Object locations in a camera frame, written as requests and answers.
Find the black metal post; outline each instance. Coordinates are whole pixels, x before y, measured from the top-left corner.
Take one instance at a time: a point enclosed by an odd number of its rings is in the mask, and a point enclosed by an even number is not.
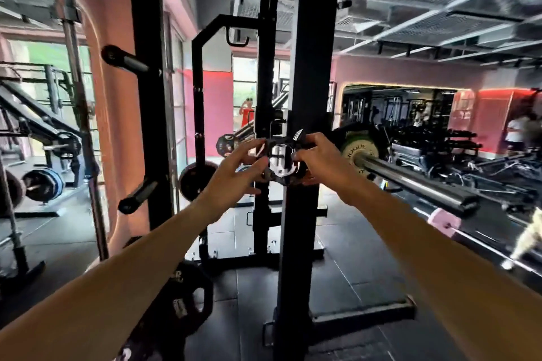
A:
[[[58,107],[58,90],[56,83],[55,72],[51,65],[45,65],[45,80],[47,80],[47,92],[49,93],[49,102],[51,103],[51,110],[53,113],[58,114],[60,109]]]
[[[324,121],[329,123],[326,108],[335,12],[336,0],[295,0],[288,135],[299,129],[321,130]],[[307,350],[317,206],[318,186],[294,186],[285,191],[274,329],[276,361],[302,360]]]
[[[254,130],[256,137],[269,137],[270,125],[275,112],[273,101],[273,65],[275,62],[275,30],[277,0],[260,0],[261,28],[258,31],[258,74],[256,82],[256,113]],[[252,231],[254,253],[267,253],[267,234],[271,221],[269,208],[269,183],[256,183],[261,194],[254,198]]]
[[[163,69],[162,0],[131,0],[131,2],[135,56],[151,69]],[[148,218],[152,230],[173,215],[169,182],[171,177],[165,83],[161,72],[139,73],[137,77],[145,176],[158,181],[158,186],[148,198]]]

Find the floor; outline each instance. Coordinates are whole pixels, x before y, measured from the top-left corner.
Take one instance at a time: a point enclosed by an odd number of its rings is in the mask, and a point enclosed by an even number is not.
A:
[[[280,199],[281,186],[272,183],[271,199]],[[371,225],[356,209],[343,204],[322,187],[320,202],[328,206],[319,217],[316,239],[326,253],[315,262],[310,306],[313,313],[354,309],[360,304],[400,299],[416,289],[403,276]],[[82,274],[97,256],[94,228],[86,192],[60,204],[65,215],[52,219],[19,220],[31,264],[46,259],[44,273],[21,293],[0,301],[0,327],[28,310],[56,289]],[[228,256],[252,246],[250,208],[229,210],[209,227],[210,250]],[[8,224],[0,221],[0,238]],[[280,242],[280,227],[269,232],[269,244]],[[468,241],[459,242],[468,245]],[[468,245],[477,250],[478,246]],[[478,253],[498,263],[498,257],[478,248]],[[186,255],[197,258],[195,245]],[[0,251],[0,265],[11,263],[10,248]],[[531,288],[542,292],[537,277],[515,270]],[[230,270],[214,279],[215,305],[206,323],[186,342],[186,360],[271,360],[261,343],[263,323],[270,321],[276,305],[278,273],[265,268]],[[391,323],[341,337],[310,349],[307,360],[463,361],[465,357],[423,301],[417,299],[416,320]]]

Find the person's leg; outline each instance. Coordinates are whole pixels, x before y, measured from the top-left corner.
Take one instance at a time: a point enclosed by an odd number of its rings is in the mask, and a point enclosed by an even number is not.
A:
[[[542,230],[542,210],[535,208],[531,224],[527,226],[523,233],[518,237],[515,243],[514,251],[510,255],[510,259],[501,263],[501,267],[509,270],[514,267],[514,261],[518,260],[523,254],[534,247],[538,239],[541,237]]]

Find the person in white shirt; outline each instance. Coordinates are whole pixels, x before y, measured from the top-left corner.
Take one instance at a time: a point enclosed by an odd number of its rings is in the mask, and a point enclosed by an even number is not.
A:
[[[527,121],[529,121],[527,116],[521,116],[511,120],[506,126],[505,142],[508,144],[508,151],[522,151],[525,149],[523,131]]]

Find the ceiling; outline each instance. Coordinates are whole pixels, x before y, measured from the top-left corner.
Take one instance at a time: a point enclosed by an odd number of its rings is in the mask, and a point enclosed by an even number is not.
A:
[[[338,9],[335,26],[339,54],[521,68],[542,63],[542,0],[342,1],[347,3]],[[229,2],[226,13],[258,14],[259,0]],[[277,42],[282,47],[290,43],[293,9],[293,2],[280,1]]]

